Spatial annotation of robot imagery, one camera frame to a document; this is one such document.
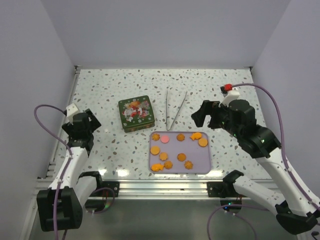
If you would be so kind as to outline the metal tongs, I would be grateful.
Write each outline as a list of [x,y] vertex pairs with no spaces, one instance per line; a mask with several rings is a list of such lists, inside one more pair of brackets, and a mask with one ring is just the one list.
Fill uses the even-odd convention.
[[187,95],[188,95],[188,92],[186,91],[183,95],[183,98],[180,101],[180,104],[176,105],[174,108],[175,115],[170,116],[171,112],[170,112],[170,105],[169,105],[169,100],[170,100],[169,89],[166,90],[166,93],[165,93],[165,130],[166,131],[170,131],[173,125],[175,124],[176,119],[180,114],[180,111],[185,103]]

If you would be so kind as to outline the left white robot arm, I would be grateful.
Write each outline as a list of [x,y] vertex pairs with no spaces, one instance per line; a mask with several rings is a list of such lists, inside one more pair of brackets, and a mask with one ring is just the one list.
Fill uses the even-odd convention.
[[78,229],[83,207],[89,198],[103,193],[104,184],[98,171],[83,172],[94,146],[94,131],[101,127],[90,109],[80,110],[72,103],[63,111],[67,123],[62,129],[68,135],[66,156],[49,187],[36,196],[41,229],[44,232]]

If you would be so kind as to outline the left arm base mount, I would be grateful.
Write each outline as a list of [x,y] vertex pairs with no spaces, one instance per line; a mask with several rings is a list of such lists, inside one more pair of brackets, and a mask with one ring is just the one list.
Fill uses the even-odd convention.
[[91,214],[101,214],[109,210],[119,196],[120,183],[102,179],[99,171],[80,174],[77,182],[79,201]]

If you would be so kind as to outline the gold cookie tin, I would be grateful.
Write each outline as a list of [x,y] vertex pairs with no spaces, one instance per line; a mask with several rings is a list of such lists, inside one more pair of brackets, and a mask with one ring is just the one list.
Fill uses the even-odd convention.
[[155,126],[154,122],[151,123],[140,123],[140,124],[136,124],[136,125],[127,125],[127,126],[123,126],[123,130],[125,133],[130,133],[130,132],[135,132],[135,131],[139,131],[139,130],[143,130],[143,129],[148,129],[148,128],[152,128]]

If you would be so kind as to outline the gold tin lid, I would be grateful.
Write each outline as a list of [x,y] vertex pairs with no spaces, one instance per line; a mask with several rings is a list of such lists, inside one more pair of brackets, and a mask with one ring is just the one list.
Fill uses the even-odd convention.
[[155,123],[154,111],[148,95],[120,100],[118,109],[122,128],[129,125]]

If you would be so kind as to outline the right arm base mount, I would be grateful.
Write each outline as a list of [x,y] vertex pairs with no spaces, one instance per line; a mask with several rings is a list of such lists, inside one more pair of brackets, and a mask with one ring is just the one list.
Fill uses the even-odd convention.
[[238,170],[233,170],[227,174],[222,181],[208,181],[206,183],[207,195],[209,198],[235,198],[239,194],[233,184],[244,174]]

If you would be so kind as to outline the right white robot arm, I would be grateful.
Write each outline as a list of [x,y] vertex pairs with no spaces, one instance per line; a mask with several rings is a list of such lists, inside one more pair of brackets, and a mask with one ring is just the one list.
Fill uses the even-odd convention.
[[261,165],[272,178],[279,193],[233,170],[222,180],[227,196],[249,197],[272,212],[290,234],[299,235],[318,224],[320,199],[303,183],[287,158],[281,155],[281,143],[268,128],[257,124],[255,109],[244,99],[228,105],[205,100],[191,115],[197,127],[210,116],[210,129],[223,129],[236,138],[238,145]]

